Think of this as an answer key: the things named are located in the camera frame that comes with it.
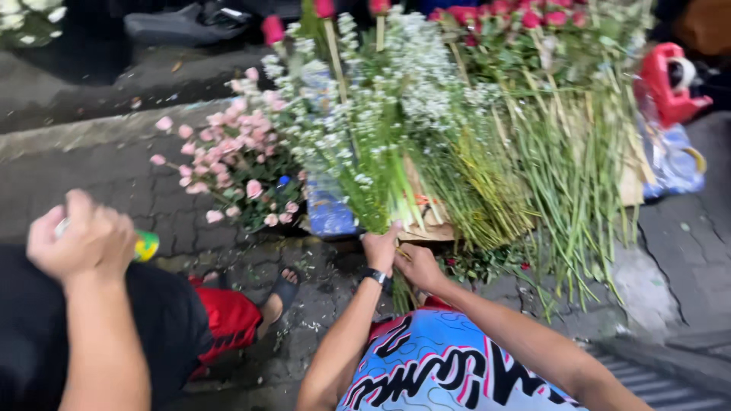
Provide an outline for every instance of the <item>wristwatch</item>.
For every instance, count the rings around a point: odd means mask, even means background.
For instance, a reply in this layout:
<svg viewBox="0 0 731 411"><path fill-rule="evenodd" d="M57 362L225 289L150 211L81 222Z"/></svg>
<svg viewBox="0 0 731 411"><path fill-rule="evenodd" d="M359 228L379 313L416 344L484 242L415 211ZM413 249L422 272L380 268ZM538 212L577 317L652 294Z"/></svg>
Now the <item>wristwatch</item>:
<svg viewBox="0 0 731 411"><path fill-rule="evenodd" d="M383 287L383 290L387 293L391 292L391 283L393 282L390 278L388 278L388 275L384 273L383 271L378 271L374 268L365 267L360 270L360 281L363 281L366 278L372 278Z"/></svg>

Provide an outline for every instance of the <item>drain grate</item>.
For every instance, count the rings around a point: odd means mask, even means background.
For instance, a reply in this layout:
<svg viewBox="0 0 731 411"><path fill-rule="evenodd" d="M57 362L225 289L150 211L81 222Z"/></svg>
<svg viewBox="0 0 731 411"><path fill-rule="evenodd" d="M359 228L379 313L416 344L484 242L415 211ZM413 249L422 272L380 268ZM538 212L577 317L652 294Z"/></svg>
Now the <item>drain grate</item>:
<svg viewBox="0 0 731 411"><path fill-rule="evenodd" d="M687 382L645 366L606 354L595 347L586 350L604 364L631 392L656 411L728 411L731 402Z"/></svg>

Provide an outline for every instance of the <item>spray can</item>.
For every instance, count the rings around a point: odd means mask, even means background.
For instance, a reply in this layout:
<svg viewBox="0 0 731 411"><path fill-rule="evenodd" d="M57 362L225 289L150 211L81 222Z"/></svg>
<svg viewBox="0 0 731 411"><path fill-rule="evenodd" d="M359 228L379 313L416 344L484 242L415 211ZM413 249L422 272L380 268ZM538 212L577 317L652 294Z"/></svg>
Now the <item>spray can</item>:
<svg viewBox="0 0 731 411"><path fill-rule="evenodd" d="M63 219L56 226L56 238L60 238L64 231L69 227L69 219ZM135 261L144 263L149 261L160 247L160 237L155 233L148 231L135 230L137 233L137 243L135 244Z"/></svg>

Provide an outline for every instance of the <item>hand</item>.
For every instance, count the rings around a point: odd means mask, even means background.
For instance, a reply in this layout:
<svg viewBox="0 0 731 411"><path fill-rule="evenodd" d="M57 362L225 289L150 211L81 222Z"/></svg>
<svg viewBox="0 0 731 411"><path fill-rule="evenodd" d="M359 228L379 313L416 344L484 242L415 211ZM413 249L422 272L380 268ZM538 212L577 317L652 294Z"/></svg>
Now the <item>hand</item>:
<svg viewBox="0 0 731 411"><path fill-rule="evenodd" d="M365 259L368 261L368 267L383 271L391 277L393 274L393 258L396 255L396 237L401 231L401 220L397 220L391 225L388 233L384 235L376 235L367 233L363 236L363 249L365 250Z"/></svg>
<svg viewBox="0 0 731 411"><path fill-rule="evenodd" d="M28 259L64 287L80 278L123 282L135 256L137 234L132 220L97 205L79 189L68 192L66 202L69 226L60 238L55 229L66 214L62 205L33 222Z"/></svg>
<svg viewBox="0 0 731 411"><path fill-rule="evenodd" d="M439 264L434 259L431 250L425 247L419 247L412 244L401 244L401 251L406 253L407 259L401 254L397 254L394 260L396 268L404 273L404 276L419 290L427 293L439 295L445 285L450 283L447 276L439 269Z"/></svg>

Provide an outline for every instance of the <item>black sandal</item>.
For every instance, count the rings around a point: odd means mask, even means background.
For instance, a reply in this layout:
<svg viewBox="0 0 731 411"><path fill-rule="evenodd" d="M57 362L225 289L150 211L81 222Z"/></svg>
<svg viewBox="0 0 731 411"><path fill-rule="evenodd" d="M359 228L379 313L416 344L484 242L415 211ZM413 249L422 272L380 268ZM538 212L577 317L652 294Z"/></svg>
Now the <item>black sandal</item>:
<svg viewBox="0 0 731 411"><path fill-rule="evenodd" d="M281 275L284 270L290 270L291 272L295 273L295 275L297 276L297 284L287 281L287 279ZM287 310L292 306L292 303L295 302L295 297L300 291L300 284L302 284L302 276L300 275L299 271L291 267L284 267L279 270L279 276L277 276L277 279L274 282L274 285L272 286L269 295L267 295L267 300L272 294L277 294L277 296L281 300L281 314L279 315L279 318L276 319L275 323L282 318L284 313L287 312Z"/></svg>

